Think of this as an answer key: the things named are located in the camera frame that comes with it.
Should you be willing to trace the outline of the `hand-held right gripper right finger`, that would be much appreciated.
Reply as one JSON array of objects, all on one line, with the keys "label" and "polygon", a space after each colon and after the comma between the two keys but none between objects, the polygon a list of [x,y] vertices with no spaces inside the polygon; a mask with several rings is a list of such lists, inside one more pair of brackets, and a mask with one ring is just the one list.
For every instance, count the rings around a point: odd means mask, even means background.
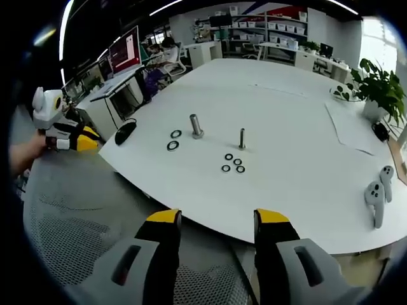
[{"label": "hand-held right gripper right finger", "polygon": [[261,304],[359,304],[370,292],[349,285],[338,261],[279,212],[255,209],[254,245]]}]

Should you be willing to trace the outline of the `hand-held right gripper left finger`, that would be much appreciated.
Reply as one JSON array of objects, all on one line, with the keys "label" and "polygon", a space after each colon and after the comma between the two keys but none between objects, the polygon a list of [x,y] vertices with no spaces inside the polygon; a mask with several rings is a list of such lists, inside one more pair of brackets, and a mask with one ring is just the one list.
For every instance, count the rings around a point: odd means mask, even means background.
[{"label": "hand-held right gripper left finger", "polygon": [[74,288],[76,304],[172,304],[181,242],[179,209],[151,214],[118,241]]}]

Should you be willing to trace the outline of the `person's left hand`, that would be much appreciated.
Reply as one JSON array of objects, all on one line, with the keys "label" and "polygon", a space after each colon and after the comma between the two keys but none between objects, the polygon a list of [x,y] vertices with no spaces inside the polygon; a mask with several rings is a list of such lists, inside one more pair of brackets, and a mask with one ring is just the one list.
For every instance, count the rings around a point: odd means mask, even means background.
[{"label": "person's left hand", "polygon": [[36,131],[29,142],[29,147],[32,157],[38,158],[47,149],[46,136]]}]

